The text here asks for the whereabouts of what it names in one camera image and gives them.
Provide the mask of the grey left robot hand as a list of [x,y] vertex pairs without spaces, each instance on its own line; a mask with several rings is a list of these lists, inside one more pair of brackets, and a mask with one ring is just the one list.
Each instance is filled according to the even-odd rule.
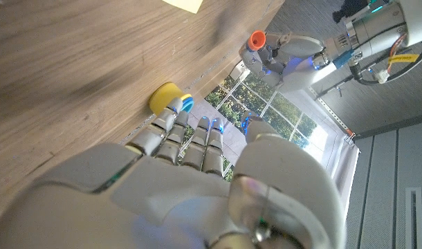
[[239,55],[251,73],[280,93],[299,91],[319,82],[337,67],[332,48],[298,33],[256,30]]

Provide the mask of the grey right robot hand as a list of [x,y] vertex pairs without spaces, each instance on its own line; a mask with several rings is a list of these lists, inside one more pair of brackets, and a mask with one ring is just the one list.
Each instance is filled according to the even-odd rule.
[[244,147],[223,178],[223,123],[174,98],[126,145],[50,168],[0,216],[0,248],[344,248],[344,208],[318,161],[246,112]]

